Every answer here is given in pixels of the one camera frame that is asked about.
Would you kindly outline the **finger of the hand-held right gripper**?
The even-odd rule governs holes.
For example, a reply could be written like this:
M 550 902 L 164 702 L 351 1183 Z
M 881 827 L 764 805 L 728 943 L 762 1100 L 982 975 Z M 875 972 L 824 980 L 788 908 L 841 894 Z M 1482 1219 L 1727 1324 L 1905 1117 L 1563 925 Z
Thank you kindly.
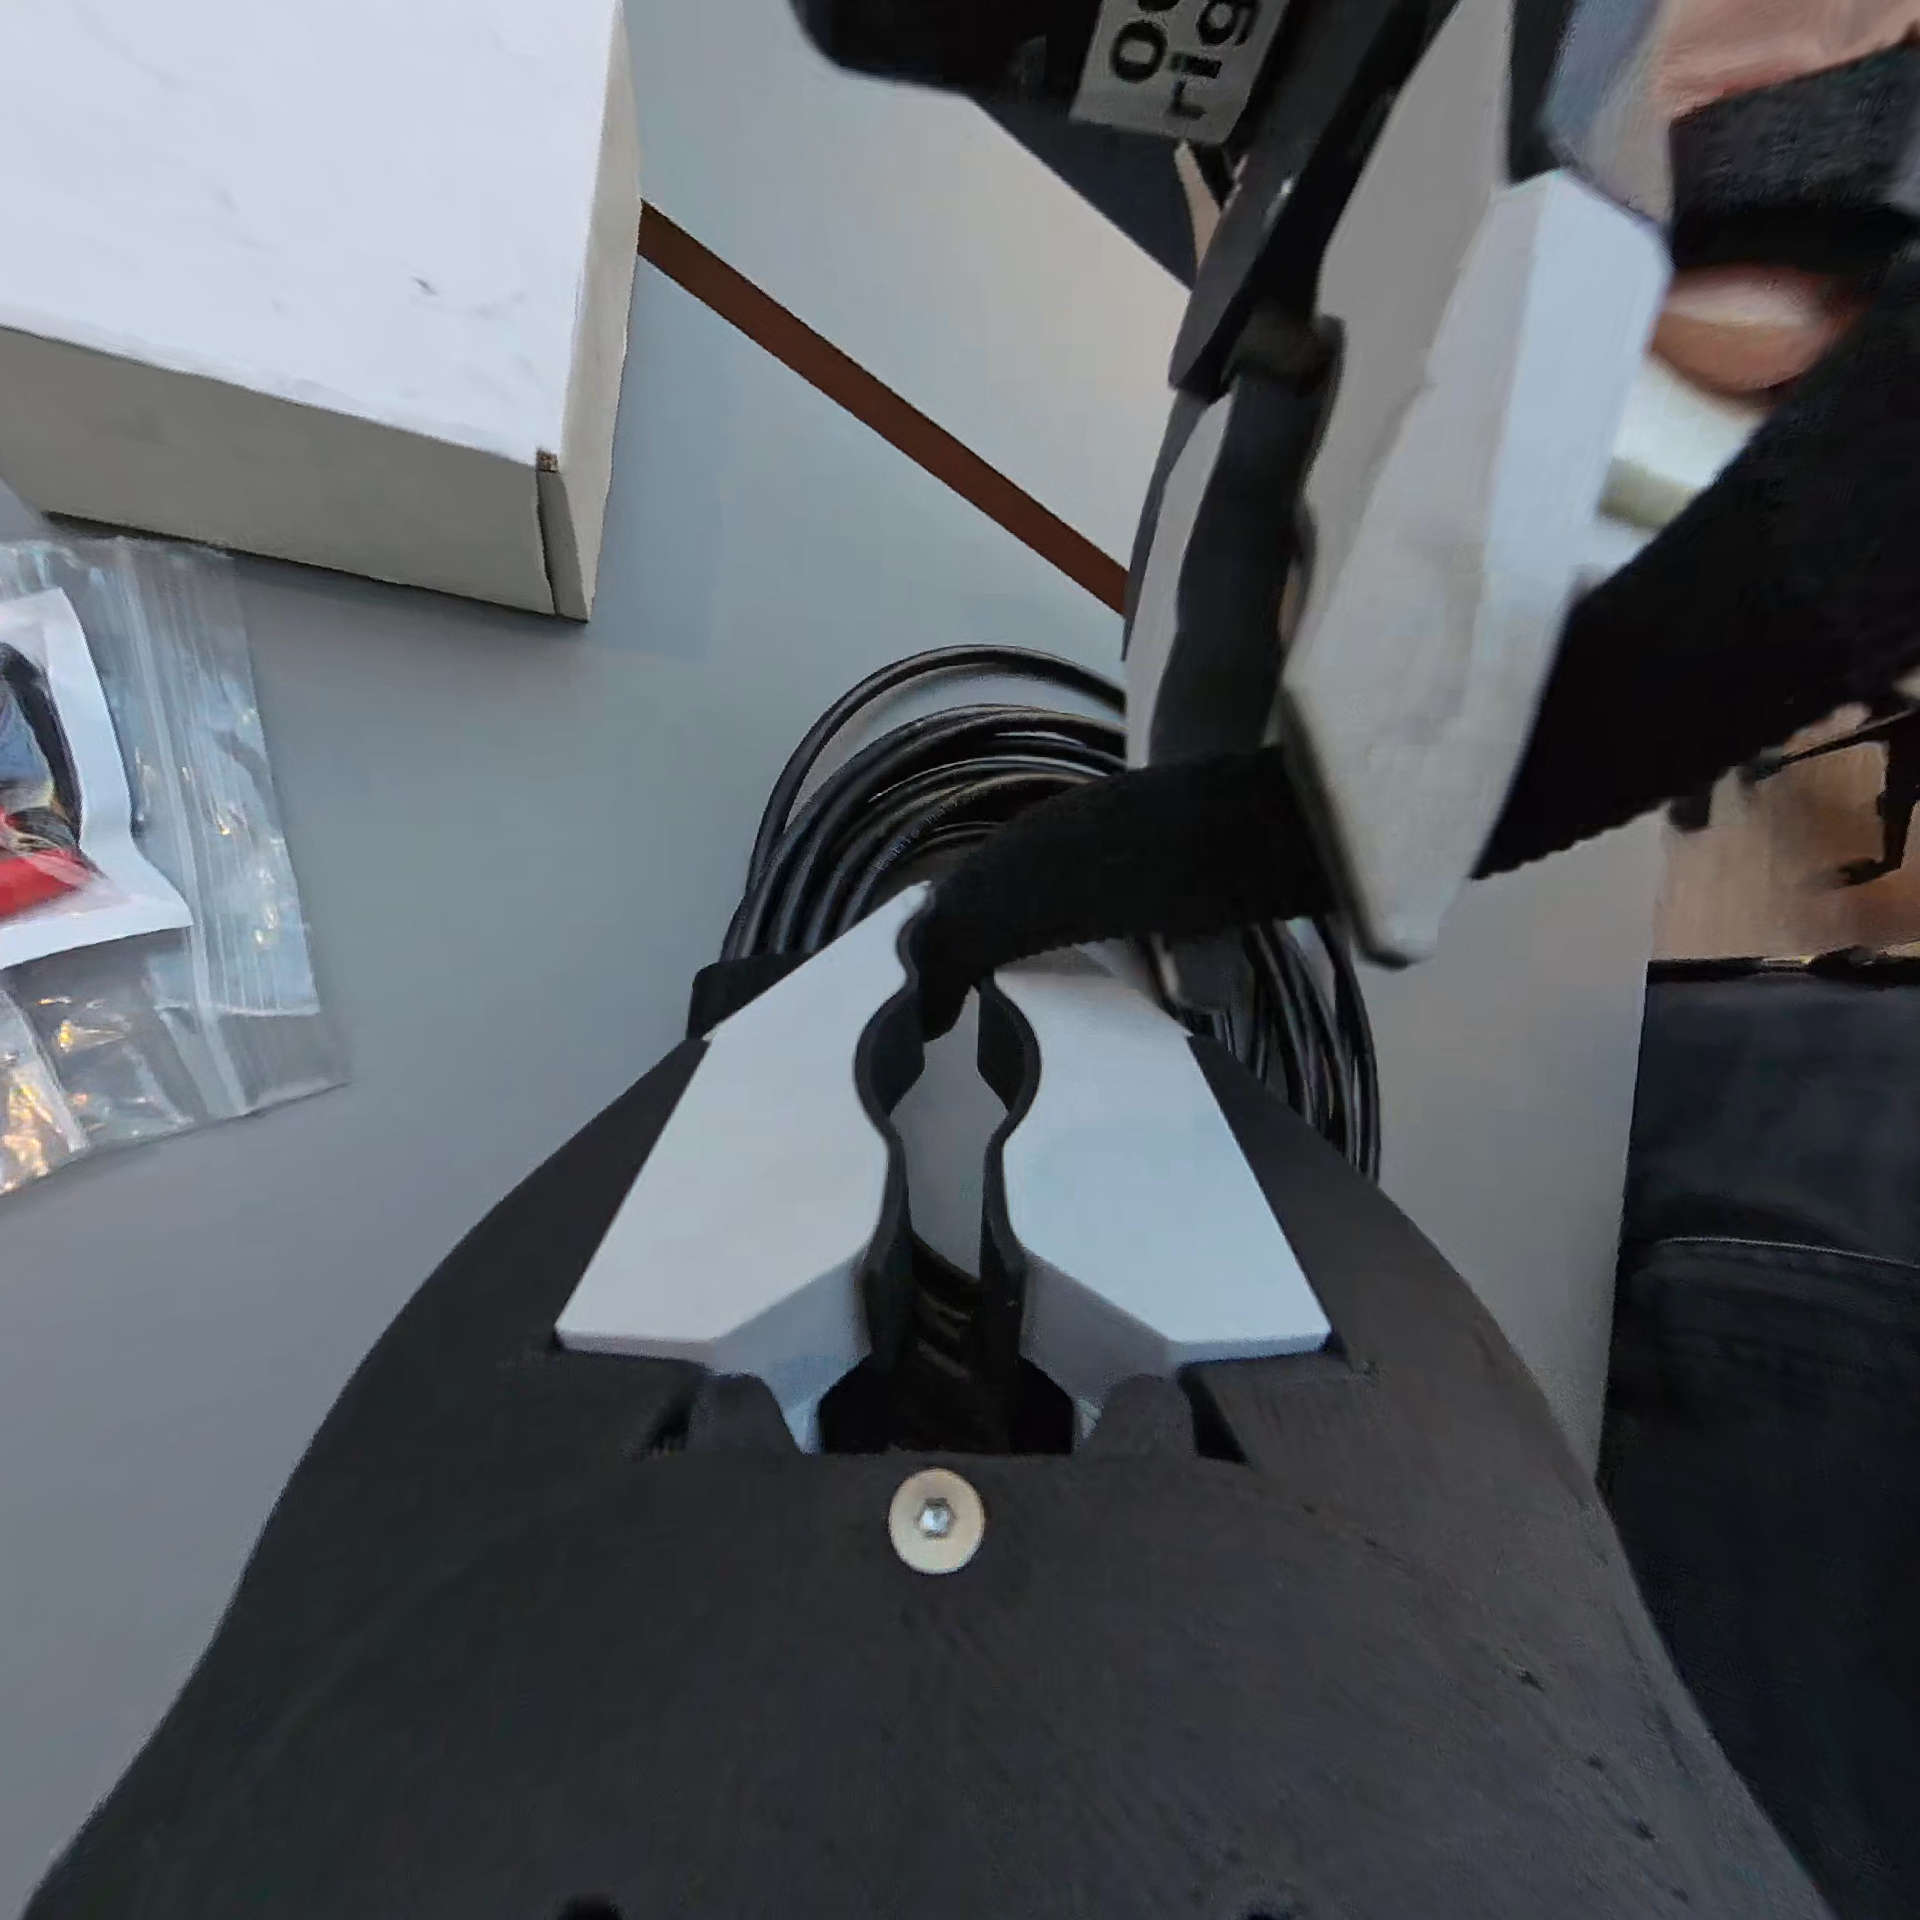
M 1242 338 L 1219 396 L 1172 396 L 1128 579 L 1130 765 L 1276 740 L 1338 381 L 1339 338 Z
M 1434 954 L 1498 827 L 1666 282 L 1660 232 L 1578 175 L 1507 187 L 1313 587 L 1282 710 L 1383 967 Z

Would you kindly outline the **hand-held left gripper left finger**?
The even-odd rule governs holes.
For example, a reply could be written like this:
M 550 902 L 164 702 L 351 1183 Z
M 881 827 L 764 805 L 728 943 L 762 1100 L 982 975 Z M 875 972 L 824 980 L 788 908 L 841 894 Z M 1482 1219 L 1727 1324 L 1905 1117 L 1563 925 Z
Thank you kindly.
M 896 1107 L 919 1083 L 931 890 L 911 885 L 721 1021 L 555 1324 L 570 1352 L 766 1386 L 796 1444 L 905 1340 Z

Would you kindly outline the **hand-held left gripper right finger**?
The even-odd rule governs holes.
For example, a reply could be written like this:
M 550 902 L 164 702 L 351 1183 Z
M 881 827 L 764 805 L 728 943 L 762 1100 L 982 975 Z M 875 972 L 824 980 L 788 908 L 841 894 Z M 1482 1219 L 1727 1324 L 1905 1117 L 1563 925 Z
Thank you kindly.
M 976 1068 L 1004 1107 L 984 1164 L 984 1359 L 1056 1388 L 1087 1443 L 1114 1389 L 1322 1352 L 1307 1283 L 1211 1090 L 1198 1038 L 1087 957 L 999 972 Z

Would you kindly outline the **grey desk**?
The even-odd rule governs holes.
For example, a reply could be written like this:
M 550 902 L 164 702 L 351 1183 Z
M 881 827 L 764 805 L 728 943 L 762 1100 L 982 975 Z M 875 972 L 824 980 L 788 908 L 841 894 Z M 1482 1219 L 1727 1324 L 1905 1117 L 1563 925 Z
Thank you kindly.
M 1121 559 L 1184 291 L 786 5 L 635 5 L 654 211 Z M 783 758 L 883 660 L 1115 668 L 1092 592 L 641 264 L 593 621 L 246 559 L 346 1090 L 6 1197 L 6 1915 L 398 1307 L 681 1032 Z

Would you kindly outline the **person's right hand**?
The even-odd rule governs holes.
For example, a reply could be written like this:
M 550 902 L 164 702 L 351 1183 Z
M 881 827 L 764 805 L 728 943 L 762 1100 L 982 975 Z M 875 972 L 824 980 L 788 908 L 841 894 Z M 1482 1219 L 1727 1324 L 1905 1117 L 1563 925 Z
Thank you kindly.
M 1915 22 L 1915 2 L 1670 5 L 1648 88 L 1680 122 L 1720 99 L 1914 42 Z M 1651 348 L 1705 394 L 1759 400 L 1811 372 L 1865 303 L 1835 272 L 1766 260 L 1678 269 Z

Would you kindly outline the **small clear bag red parts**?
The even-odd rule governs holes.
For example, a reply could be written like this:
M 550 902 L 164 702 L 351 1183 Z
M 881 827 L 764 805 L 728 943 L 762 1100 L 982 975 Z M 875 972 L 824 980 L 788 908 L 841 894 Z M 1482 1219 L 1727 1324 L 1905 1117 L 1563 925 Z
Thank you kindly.
M 346 1079 L 233 564 L 9 539 L 6 1194 Z

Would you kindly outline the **person's dark clothing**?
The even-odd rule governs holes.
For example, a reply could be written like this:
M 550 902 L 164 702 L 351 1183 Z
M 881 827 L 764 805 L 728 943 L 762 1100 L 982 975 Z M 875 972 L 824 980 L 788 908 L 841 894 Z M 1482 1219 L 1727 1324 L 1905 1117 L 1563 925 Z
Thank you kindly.
M 1915 957 L 1648 974 L 1600 1490 L 1839 1915 L 1918 1915 Z

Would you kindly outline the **white cardboard box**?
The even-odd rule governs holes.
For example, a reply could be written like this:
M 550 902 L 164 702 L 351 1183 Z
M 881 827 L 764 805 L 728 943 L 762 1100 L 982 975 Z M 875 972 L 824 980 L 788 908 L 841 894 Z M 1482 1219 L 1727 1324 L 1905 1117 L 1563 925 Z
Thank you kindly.
M 639 264 L 612 2 L 6 2 L 43 517 L 593 613 Z

